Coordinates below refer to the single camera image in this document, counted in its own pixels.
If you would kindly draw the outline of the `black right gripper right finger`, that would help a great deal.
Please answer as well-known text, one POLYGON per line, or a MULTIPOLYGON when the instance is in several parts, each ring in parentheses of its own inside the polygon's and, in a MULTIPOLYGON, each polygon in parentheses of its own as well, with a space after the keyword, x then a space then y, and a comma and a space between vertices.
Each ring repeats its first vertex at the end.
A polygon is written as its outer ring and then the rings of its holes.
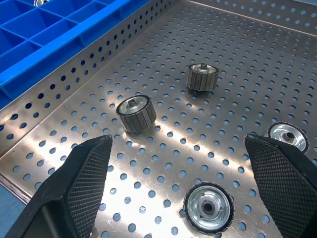
POLYGON ((317 238, 317 166, 279 140, 247 134, 244 144, 260 198, 283 238, 317 238))

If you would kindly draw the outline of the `blue compartment tray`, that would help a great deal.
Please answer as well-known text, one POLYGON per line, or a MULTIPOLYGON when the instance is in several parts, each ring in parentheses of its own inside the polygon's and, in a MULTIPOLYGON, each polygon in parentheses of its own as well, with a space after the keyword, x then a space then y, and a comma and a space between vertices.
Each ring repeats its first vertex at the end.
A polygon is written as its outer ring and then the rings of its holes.
POLYGON ((0 0, 0 108, 149 0, 0 0))

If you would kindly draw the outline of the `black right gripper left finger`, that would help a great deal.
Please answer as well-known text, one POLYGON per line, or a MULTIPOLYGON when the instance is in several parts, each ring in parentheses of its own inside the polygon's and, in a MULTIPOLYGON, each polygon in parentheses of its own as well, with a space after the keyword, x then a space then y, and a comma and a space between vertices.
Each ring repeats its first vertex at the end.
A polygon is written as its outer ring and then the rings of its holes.
POLYGON ((89 238, 104 193, 113 139, 77 145, 37 189, 7 238, 89 238))

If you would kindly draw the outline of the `perforated metal tray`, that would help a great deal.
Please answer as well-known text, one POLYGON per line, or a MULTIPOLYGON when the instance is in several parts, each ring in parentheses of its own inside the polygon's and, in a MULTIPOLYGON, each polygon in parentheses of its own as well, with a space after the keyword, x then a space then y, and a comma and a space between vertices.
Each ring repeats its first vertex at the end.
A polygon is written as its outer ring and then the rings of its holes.
POLYGON ((0 111, 0 182, 24 203, 85 140, 113 146, 97 237, 210 238, 183 199, 211 181, 234 200, 221 238, 282 238, 260 199, 244 146, 275 122, 304 131, 317 160, 317 32, 220 7, 151 1, 0 111), (187 87, 187 67, 219 70, 216 87, 187 87), (124 130, 117 106, 147 95, 157 118, 124 130))

